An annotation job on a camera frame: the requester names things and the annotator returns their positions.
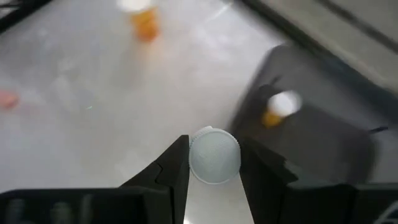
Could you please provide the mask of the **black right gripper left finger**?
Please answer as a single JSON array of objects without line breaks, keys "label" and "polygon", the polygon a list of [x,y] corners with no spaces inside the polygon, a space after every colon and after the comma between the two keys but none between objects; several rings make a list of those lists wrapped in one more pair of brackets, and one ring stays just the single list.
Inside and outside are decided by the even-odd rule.
[{"label": "black right gripper left finger", "polygon": [[181,135],[122,187],[140,187],[146,224],[183,224],[190,170],[189,136]]}]

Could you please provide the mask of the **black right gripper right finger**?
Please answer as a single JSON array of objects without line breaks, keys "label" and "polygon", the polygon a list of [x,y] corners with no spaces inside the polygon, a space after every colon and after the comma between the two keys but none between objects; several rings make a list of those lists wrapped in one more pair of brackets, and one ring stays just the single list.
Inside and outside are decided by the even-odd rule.
[{"label": "black right gripper right finger", "polygon": [[287,185],[298,177],[286,159],[259,142],[241,141],[240,177],[254,224],[278,224]]}]

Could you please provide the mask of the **teal pill bottle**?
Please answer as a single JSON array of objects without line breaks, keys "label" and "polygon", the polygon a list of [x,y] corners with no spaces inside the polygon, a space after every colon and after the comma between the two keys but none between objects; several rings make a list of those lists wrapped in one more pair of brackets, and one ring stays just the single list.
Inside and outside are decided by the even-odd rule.
[{"label": "teal pill bottle", "polygon": [[239,174],[241,148],[230,133],[206,126],[190,137],[188,161],[198,180],[223,184]]}]

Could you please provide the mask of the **small orange pill bottle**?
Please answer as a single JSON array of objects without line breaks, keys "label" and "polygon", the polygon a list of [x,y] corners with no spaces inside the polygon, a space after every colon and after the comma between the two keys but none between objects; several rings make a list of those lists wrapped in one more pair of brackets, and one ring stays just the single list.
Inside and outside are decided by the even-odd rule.
[{"label": "small orange pill bottle", "polygon": [[285,118],[298,112],[301,107],[302,98],[297,92],[292,90],[280,92],[267,101],[261,122],[267,128],[277,126]]}]

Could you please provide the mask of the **large orange pill bottle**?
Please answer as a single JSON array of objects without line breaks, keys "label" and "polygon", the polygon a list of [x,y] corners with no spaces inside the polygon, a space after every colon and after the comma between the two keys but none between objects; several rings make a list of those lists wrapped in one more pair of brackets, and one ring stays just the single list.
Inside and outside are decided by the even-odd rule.
[{"label": "large orange pill bottle", "polygon": [[155,0],[117,0],[118,8],[124,12],[137,37],[146,42],[159,34]]}]

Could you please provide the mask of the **pink pill bottle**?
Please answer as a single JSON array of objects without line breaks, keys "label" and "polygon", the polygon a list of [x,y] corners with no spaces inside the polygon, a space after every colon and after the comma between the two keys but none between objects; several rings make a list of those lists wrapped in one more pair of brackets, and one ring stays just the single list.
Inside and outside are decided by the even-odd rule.
[{"label": "pink pill bottle", "polygon": [[19,102],[19,97],[17,94],[7,91],[0,90],[0,108],[4,110],[9,110],[14,108]]}]

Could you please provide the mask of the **grey plastic bin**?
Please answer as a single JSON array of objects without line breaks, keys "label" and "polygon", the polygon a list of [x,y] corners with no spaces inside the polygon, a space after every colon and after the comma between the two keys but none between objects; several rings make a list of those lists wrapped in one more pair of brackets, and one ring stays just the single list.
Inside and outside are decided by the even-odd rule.
[{"label": "grey plastic bin", "polygon": [[[289,90],[301,97],[300,110],[278,126],[263,126],[269,98]],[[294,45],[279,45],[266,55],[230,129],[320,179],[362,184],[379,156],[371,134],[379,124],[367,103],[324,62]]]}]

